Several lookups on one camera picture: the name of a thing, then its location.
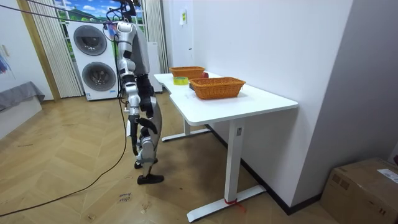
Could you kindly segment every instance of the washing machine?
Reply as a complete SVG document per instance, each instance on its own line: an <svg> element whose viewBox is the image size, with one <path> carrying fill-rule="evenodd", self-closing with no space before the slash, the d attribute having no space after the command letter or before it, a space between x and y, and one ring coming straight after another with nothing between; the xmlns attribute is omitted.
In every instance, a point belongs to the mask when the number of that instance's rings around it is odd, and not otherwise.
<svg viewBox="0 0 398 224"><path fill-rule="evenodd" d="M113 43L102 24L69 22L67 30L87 100L115 98L118 78Z"/></svg>

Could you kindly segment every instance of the cardboard box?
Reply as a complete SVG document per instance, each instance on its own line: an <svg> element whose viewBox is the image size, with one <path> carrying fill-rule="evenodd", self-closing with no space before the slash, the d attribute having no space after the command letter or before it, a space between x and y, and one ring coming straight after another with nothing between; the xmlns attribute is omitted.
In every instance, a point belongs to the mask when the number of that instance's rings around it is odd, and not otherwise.
<svg viewBox="0 0 398 224"><path fill-rule="evenodd" d="M381 169L393 173L383 175L377 171ZM398 174L398 167L382 159L335 168L326 183L321 205L340 224L397 224L398 179L394 173Z"/></svg>

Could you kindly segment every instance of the robot leg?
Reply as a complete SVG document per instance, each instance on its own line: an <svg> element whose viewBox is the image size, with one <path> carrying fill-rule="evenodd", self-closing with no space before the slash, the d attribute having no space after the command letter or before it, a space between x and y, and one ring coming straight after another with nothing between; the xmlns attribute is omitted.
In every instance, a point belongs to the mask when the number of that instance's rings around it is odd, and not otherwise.
<svg viewBox="0 0 398 224"><path fill-rule="evenodd" d="M154 124L155 130L147 126L143 126L141 128L141 150L137 156L137 163L139 163L144 170L143 174L138 177L138 184L156 184L164 180L162 175L154 175L150 173L152 165L157 161L157 143L159 142L162 130L162 114L160 113L160 108L157 104L156 98L151 96L150 103L153 114L152 117L149 118L149 121Z"/></svg>

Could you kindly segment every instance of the red tape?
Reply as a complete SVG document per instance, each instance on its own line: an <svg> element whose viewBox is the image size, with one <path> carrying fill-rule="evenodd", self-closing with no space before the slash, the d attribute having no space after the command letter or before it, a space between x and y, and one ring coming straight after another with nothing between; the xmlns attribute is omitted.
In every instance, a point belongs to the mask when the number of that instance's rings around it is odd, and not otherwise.
<svg viewBox="0 0 398 224"><path fill-rule="evenodd" d="M243 205L241 205L241 204L238 202L238 199L235 199L235 200L233 200L232 202L227 202L227 201L225 200L225 198L224 198L224 202L225 202L225 204L227 204L227 205L237 205L237 206L239 206L239 208L241 208L241 210L242 210L244 213L246 213L246 209L243 207Z"/></svg>

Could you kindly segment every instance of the red object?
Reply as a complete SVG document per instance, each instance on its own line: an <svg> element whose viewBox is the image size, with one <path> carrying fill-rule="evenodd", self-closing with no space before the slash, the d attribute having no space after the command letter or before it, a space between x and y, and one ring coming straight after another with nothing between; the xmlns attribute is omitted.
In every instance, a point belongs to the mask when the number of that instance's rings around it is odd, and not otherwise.
<svg viewBox="0 0 398 224"><path fill-rule="evenodd" d="M201 74L201 77L202 77L202 78L208 78L208 77L209 77L209 73L203 72L203 73Z"/></svg>
<svg viewBox="0 0 398 224"><path fill-rule="evenodd" d="M238 199L235 199L235 200L233 200L232 202L227 202L227 201L225 200L225 198L224 198L224 202L225 202L225 204L227 204L227 205L234 205L234 204L236 204L237 206L239 206L239 207L241 208L241 210L242 210L244 213L246 213L246 209L238 202Z"/></svg>

